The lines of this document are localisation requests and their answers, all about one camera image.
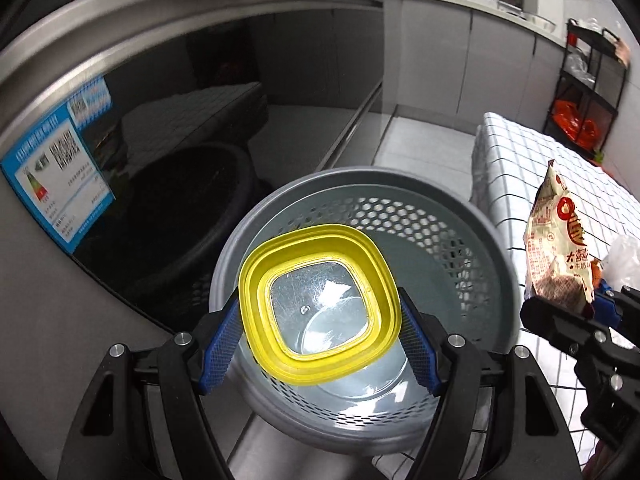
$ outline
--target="white checkered mattress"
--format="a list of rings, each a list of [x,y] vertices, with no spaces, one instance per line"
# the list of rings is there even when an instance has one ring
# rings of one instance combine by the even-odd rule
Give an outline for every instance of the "white checkered mattress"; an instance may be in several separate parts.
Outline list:
[[[265,106],[259,82],[215,86],[140,105],[122,118],[126,171],[133,176],[173,150],[212,139],[234,115],[245,120]]]

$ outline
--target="clear plastic lid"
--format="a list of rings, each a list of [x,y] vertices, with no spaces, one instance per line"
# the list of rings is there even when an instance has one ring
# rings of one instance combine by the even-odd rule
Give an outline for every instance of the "clear plastic lid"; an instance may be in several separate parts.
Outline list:
[[[367,309],[353,277],[338,262],[322,262],[277,277],[271,304],[289,349],[316,354],[361,336]]]

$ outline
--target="kitchen counter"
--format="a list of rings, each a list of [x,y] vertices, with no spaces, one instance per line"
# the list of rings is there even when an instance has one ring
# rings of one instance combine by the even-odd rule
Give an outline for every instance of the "kitchen counter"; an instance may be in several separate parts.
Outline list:
[[[496,16],[502,20],[506,20],[507,22],[511,22],[514,25],[517,25],[522,28],[526,28],[531,32],[545,38],[546,40],[552,41],[553,43],[564,47],[564,39],[556,36],[555,34],[545,30],[542,27],[537,26],[534,23],[528,22],[523,18],[519,18],[513,14],[510,14],[504,10],[499,10],[497,8],[496,0],[436,0],[440,2],[446,2],[449,4],[455,4],[461,7],[467,7],[469,9],[478,10],[480,12],[485,12],[486,14],[490,14],[492,16]],[[556,31],[562,28],[561,23],[556,23]]]

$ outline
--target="plastic bag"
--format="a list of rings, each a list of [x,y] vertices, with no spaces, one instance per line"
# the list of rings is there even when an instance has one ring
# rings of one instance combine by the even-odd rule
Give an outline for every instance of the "plastic bag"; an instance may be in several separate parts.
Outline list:
[[[624,285],[640,288],[640,240],[631,236],[616,238],[600,265],[602,277],[614,290]]]
[[[588,72],[587,64],[580,54],[569,54],[566,57],[566,69],[589,88],[593,88],[595,85],[596,78]]]

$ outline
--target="laundry basket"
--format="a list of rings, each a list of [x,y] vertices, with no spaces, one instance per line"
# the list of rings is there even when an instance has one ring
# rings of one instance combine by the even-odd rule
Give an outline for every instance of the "laundry basket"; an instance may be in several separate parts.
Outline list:
[[[301,227],[338,223],[376,243],[416,307],[480,348],[506,352],[518,329],[513,269],[497,234],[472,205],[430,182],[383,168],[312,174],[260,202],[235,229],[216,266],[209,309],[238,284],[260,243]],[[337,381],[293,386],[255,361],[244,336],[229,368],[254,411],[283,433],[333,452],[375,455],[415,447],[438,400],[415,381],[399,341]]]

